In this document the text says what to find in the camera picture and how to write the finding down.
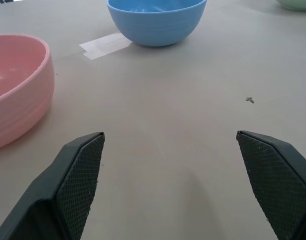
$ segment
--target tape strip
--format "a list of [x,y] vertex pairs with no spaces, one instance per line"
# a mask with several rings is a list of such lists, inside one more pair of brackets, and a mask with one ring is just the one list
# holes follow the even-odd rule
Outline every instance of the tape strip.
[[86,52],[84,56],[91,60],[103,57],[107,54],[114,53],[118,50],[128,47],[132,41],[128,40],[122,33],[113,33],[108,36],[104,36],[86,43],[82,43],[79,46]]

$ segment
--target table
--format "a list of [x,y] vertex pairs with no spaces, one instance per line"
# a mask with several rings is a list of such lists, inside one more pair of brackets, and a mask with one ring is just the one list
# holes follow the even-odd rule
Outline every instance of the table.
[[65,143],[103,131],[83,240],[277,239],[235,136],[270,135],[306,157],[306,13],[209,0],[179,44],[83,55],[79,44],[116,32],[104,0],[0,5],[0,34],[44,39],[56,73],[50,111],[0,149],[0,225]]

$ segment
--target bowl rim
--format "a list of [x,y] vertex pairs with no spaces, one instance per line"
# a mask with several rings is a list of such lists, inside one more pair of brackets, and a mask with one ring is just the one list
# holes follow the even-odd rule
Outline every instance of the bowl rim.
[[168,14],[168,13],[176,13],[176,12],[180,12],[180,11],[184,11],[184,10],[188,10],[188,9],[192,9],[195,8],[199,5],[204,4],[207,0],[202,0],[199,3],[192,5],[192,6],[188,6],[185,8],[180,8],[180,9],[175,9],[175,10],[169,10],[169,11],[146,11],[146,12],[142,12],[142,11],[126,11],[126,10],[122,10],[122,9],[118,9],[116,7],[113,7],[110,5],[109,3],[110,0],[106,0],[106,4],[109,8],[118,11],[118,12],[122,12],[122,13],[128,13],[128,14]]
[[49,61],[49,58],[51,56],[50,53],[50,47],[49,45],[43,41],[42,39],[36,37],[36,36],[31,36],[31,35],[27,35],[27,34],[0,34],[0,37],[2,36],[7,36],[7,37],[24,37],[24,38],[29,38],[29,39],[33,39],[35,41],[38,41],[40,43],[42,43],[45,47],[45,56],[43,61],[41,62],[41,64],[37,67],[37,69],[24,81],[22,81],[19,85],[17,85],[16,87],[12,88],[10,91],[2,94],[0,96],[0,102],[7,99],[10,95],[12,95],[14,92],[19,91],[20,89],[24,88],[29,82],[31,82],[41,71],[42,69],[46,66],[47,62]]

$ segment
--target blue bowl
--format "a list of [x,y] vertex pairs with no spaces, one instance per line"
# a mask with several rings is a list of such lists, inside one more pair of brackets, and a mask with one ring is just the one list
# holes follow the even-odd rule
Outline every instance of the blue bowl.
[[207,0],[107,0],[116,27],[134,43],[161,47],[185,39]]

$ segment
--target small debris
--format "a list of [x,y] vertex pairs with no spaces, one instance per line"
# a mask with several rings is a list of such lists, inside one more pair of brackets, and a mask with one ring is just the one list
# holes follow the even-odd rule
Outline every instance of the small debris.
[[254,103],[253,97],[247,97],[247,98],[245,98],[245,101],[249,101],[251,103]]

